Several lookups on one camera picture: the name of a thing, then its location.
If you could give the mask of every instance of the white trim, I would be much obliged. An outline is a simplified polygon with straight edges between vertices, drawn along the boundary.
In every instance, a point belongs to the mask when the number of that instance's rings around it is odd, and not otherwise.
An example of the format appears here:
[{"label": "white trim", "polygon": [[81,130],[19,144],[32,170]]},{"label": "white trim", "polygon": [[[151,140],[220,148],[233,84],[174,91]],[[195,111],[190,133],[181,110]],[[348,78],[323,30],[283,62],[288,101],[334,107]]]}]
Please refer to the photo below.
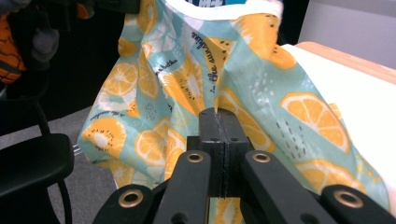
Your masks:
[{"label": "white trim", "polygon": [[277,1],[248,0],[245,4],[222,7],[197,7],[184,0],[163,0],[176,11],[202,21],[236,20],[241,16],[269,13],[281,19],[283,5]]}]

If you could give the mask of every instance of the metal rivet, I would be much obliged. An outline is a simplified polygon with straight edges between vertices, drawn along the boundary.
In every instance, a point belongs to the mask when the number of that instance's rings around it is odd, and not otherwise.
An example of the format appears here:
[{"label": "metal rivet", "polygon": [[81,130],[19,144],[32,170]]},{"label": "metal rivet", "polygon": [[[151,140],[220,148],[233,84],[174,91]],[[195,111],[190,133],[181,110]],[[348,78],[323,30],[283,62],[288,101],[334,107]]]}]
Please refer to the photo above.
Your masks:
[{"label": "metal rivet", "polygon": [[198,154],[198,153],[190,154],[187,157],[187,160],[190,161],[190,162],[200,162],[203,159],[204,159],[204,157],[201,154]]},{"label": "metal rivet", "polygon": [[[133,200],[128,200],[127,197],[134,195]],[[124,208],[135,207],[143,201],[143,193],[140,189],[128,189],[123,192],[119,198],[119,204]]]},{"label": "metal rivet", "polygon": [[262,153],[254,154],[253,159],[258,162],[268,162],[271,160],[269,156]]},{"label": "metal rivet", "polygon": [[351,208],[363,207],[363,201],[355,194],[348,192],[344,189],[339,189],[334,192],[334,198],[341,204]]}]

